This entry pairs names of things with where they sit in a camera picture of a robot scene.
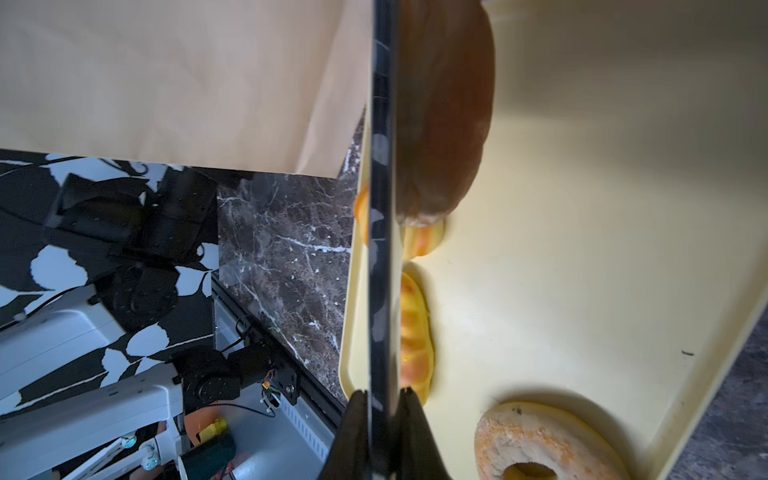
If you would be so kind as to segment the brown paper bag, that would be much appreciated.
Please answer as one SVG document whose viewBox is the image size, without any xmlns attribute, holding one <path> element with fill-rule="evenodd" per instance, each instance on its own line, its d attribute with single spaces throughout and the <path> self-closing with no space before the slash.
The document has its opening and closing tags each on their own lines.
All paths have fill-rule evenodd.
<svg viewBox="0 0 768 480">
<path fill-rule="evenodd" d="M 5 1 L 5 149 L 334 177 L 368 1 Z"/>
</svg>

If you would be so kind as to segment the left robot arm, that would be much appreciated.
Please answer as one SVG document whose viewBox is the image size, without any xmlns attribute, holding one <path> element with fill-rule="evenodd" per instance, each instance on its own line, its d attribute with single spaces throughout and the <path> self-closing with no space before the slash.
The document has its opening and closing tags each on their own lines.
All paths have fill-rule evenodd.
<svg viewBox="0 0 768 480">
<path fill-rule="evenodd" d="M 217 185 L 193 169 L 167 173 L 156 189 L 137 178 L 69 175 L 43 226 L 44 240 L 115 263 L 66 290 L 1 333 L 1 391 L 10 394 L 83 354 L 168 316 L 179 298 L 179 267 L 202 259 L 199 234 Z M 198 348 L 150 369 L 1 423 L 1 475 L 30 479 L 83 453 L 78 478 L 114 478 L 116 448 L 138 429 L 218 407 L 253 385 L 295 403 L 299 380 L 286 353 L 262 338 L 230 354 Z"/>
</svg>

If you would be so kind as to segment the yellow plastic tray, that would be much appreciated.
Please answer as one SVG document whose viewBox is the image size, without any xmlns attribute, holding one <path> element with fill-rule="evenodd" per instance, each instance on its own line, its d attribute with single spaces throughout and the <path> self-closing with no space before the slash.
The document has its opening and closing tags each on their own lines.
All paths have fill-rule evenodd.
<svg viewBox="0 0 768 480">
<path fill-rule="evenodd" d="M 663 479 L 767 304 L 767 5 L 488 1 L 494 117 L 440 246 L 425 414 L 449 475 L 513 400 Z"/>
</svg>

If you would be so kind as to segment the striped yellow round bun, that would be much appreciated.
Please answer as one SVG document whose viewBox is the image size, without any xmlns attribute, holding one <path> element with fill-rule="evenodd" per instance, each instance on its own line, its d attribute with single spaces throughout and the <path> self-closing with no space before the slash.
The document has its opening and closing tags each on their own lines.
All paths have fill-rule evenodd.
<svg viewBox="0 0 768 480">
<path fill-rule="evenodd" d="M 361 241 L 369 243 L 369 188 L 363 187 L 358 193 L 354 203 L 354 216 L 357 234 Z M 402 258 L 410 261 L 416 257 L 426 256 L 434 251 L 445 235 L 445 221 L 441 220 L 430 227 L 403 227 L 402 233 Z"/>
</svg>

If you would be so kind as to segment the yellow croissant bread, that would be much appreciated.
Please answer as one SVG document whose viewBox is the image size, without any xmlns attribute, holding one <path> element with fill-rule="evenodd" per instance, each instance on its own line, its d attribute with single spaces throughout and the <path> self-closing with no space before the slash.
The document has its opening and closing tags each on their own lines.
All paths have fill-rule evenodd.
<svg viewBox="0 0 768 480">
<path fill-rule="evenodd" d="M 427 302 L 406 273 L 401 276 L 400 307 L 400 387 L 413 390 L 424 406 L 435 371 L 435 349 Z"/>
</svg>

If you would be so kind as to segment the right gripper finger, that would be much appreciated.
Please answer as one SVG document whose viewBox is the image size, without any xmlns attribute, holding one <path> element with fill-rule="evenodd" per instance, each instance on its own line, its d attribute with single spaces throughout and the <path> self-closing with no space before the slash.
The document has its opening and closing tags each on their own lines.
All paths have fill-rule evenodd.
<svg viewBox="0 0 768 480">
<path fill-rule="evenodd" d="M 416 393 L 400 386 L 402 241 L 396 220 L 396 99 L 400 4 L 372 8 L 368 103 L 368 388 L 355 391 L 322 479 L 445 479 Z"/>
</svg>

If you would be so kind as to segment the round brown bun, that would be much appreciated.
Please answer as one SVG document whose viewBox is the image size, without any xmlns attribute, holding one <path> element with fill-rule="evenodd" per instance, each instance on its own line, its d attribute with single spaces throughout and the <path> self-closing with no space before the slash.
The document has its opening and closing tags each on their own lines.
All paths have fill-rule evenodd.
<svg viewBox="0 0 768 480">
<path fill-rule="evenodd" d="M 478 1 L 399 5 L 396 214 L 428 227 L 469 191 L 488 137 L 495 45 Z"/>
</svg>

